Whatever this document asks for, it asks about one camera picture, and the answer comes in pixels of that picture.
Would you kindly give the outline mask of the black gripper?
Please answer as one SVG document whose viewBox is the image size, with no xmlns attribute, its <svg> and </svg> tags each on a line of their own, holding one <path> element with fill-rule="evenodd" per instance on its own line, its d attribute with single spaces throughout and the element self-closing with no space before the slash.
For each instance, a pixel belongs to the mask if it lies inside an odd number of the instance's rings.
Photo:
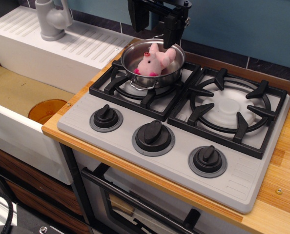
<svg viewBox="0 0 290 234">
<path fill-rule="evenodd" d="M 150 12 L 164 18 L 164 48 L 180 44 L 183 32 L 190 25 L 190 17 L 170 14 L 175 10 L 188 14 L 192 3 L 189 0 L 128 0 L 128 11 L 132 27 L 140 32 L 149 26 Z"/>
</svg>

